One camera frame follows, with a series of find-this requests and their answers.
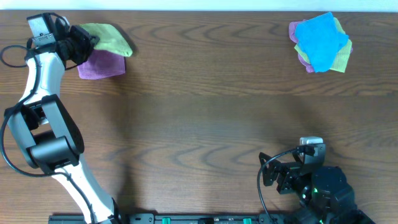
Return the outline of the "light green cloth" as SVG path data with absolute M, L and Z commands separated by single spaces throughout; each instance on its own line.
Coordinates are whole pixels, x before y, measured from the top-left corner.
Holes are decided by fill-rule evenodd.
M 133 50 L 127 40 L 111 24 L 87 23 L 81 24 L 80 27 L 90 35 L 99 38 L 98 43 L 94 46 L 95 50 L 105 50 L 123 57 L 133 55 Z

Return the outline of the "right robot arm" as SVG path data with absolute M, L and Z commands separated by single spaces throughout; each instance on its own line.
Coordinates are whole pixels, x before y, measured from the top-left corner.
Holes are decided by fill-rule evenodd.
M 374 224 L 355 203 L 355 194 L 339 167 L 324 166 L 324 143 L 295 146 L 273 157 L 261 152 L 257 190 L 270 223 Z M 271 215 L 261 185 L 277 182 L 279 194 L 295 193 L 301 209 Z

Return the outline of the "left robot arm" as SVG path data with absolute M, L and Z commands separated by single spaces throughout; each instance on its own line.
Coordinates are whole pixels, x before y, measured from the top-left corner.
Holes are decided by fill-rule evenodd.
M 26 163 L 41 172 L 18 168 L 4 146 L 2 157 L 17 173 L 58 181 L 79 206 L 82 223 L 127 223 L 115 200 L 90 171 L 81 132 L 59 97 L 67 62 L 86 62 L 99 37 L 71 26 L 54 12 L 30 16 L 27 21 L 33 35 L 23 46 L 27 83 L 21 99 L 5 110 L 1 132 L 9 128 Z

